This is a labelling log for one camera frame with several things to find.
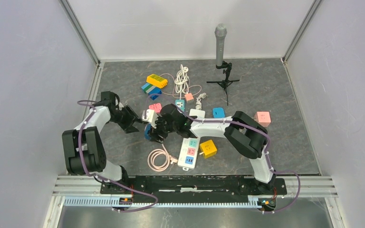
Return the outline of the pink cube socket adapter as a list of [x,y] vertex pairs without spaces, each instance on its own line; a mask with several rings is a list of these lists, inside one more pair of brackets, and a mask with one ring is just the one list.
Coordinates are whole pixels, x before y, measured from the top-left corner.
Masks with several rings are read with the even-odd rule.
[[270,112],[258,111],[254,115],[254,120],[263,127],[268,127],[271,124]]

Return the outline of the yellow cube socket adapter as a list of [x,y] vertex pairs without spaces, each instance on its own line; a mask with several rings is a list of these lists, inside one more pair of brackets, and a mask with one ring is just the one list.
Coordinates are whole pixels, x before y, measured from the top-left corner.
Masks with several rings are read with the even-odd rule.
[[208,159],[217,153],[217,148],[213,142],[213,140],[207,140],[203,143],[200,143],[200,154],[203,156],[203,158]]

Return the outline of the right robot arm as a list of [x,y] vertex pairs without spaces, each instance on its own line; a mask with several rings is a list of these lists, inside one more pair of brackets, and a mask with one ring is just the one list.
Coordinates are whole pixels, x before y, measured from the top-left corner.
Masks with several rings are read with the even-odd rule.
[[249,159],[257,191],[267,194],[274,189],[276,174],[268,158],[268,131],[244,112],[236,111],[224,118],[204,118],[187,115],[176,105],[168,104],[159,114],[151,109],[143,111],[142,121],[151,126],[147,134],[152,142],[162,143],[170,133],[183,138],[227,139],[239,154]]

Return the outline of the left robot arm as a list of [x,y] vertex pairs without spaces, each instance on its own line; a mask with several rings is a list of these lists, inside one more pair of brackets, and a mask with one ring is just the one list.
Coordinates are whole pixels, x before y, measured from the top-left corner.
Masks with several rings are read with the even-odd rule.
[[78,104],[89,107],[87,117],[74,129],[62,133],[65,165],[70,175],[92,176],[112,185],[118,193],[126,193],[131,182],[123,166],[107,160],[100,132],[108,123],[117,124],[125,133],[138,129],[134,123],[142,119],[128,105],[120,102],[111,91],[102,92],[100,101],[82,100]]

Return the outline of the small pink plug adapter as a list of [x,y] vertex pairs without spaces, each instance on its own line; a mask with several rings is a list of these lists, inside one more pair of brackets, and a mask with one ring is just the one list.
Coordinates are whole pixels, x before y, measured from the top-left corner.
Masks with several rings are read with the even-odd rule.
[[184,98],[187,103],[192,103],[194,101],[194,97],[193,97],[192,93],[185,94]]

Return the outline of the blue white cube adapter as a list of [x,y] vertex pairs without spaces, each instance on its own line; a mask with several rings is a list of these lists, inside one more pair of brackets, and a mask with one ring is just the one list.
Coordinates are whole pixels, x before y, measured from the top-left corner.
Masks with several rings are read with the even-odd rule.
[[152,126],[151,126],[151,124],[150,124],[150,123],[149,123],[149,124],[147,124],[147,125],[145,126],[145,128],[144,128],[144,137],[145,137],[145,139],[146,139],[146,140],[148,140],[148,141],[151,141],[151,136],[150,136],[151,128],[152,128]]

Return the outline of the white multicolour power strip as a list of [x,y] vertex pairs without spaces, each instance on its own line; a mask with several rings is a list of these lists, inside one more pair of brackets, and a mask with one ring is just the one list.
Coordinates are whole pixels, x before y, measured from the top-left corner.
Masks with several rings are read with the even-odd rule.
[[[206,112],[202,110],[202,99],[206,97],[207,94],[202,93],[196,98],[195,108],[189,111],[190,116],[205,118]],[[177,165],[184,171],[195,168],[199,144],[200,138],[183,138]]]

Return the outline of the small blue plug adapter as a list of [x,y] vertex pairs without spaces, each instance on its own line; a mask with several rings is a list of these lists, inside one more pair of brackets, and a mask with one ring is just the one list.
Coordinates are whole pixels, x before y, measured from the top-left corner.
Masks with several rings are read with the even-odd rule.
[[222,107],[215,107],[212,109],[212,116],[214,118],[224,118],[225,117],[225,111]]

